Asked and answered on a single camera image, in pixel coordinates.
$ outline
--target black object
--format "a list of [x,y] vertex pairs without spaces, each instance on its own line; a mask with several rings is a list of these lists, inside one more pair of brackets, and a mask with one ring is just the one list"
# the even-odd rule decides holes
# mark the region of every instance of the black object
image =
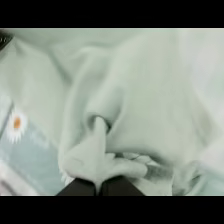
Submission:
[[0,30],[0,51],[12,40],[12,36]]
[[[93,183],[75,179],[56,196],[97,196]],[[98,196],[144,196],[125,177],[115,177],[105,181]]]

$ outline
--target daisy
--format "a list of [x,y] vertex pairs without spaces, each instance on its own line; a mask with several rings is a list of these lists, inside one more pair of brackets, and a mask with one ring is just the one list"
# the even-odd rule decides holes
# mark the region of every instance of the daisy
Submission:
[[25,133],[28,125],[27,117],[18,109],[12,111],[6,128],[6,133],[11,143],[18,142]]

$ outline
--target green cloth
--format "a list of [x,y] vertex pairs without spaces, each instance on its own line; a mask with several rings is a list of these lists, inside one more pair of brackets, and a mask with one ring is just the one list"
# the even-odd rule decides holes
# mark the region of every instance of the green cloth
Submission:
[[0,88],[59,148],[63,172],[97,188],[125,175],[147,195],[189,191],[189,164],[218,129],[188,80],[177,29],[10,31]]

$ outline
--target crumpled cloth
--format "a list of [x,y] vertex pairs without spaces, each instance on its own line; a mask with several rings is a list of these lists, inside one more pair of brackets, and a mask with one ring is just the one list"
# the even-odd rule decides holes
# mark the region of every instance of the crumpled cloth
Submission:
[[192,190],[195,161],[220,131],[191,85],[178,29],[70,29],[54,40],[61,30],[10,31],[0,88],[58,146],[63,172],[97,189],[125,175],[147,195]]

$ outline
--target orange flower center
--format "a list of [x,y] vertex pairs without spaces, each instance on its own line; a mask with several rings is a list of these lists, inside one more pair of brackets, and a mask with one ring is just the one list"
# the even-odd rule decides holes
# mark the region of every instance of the orange flower center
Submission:
[[18,129],[18,128],[20,128],[20,125],[21,125],[21,120],[19,117],[16,117],[16,119],[14,121],[14,128]]

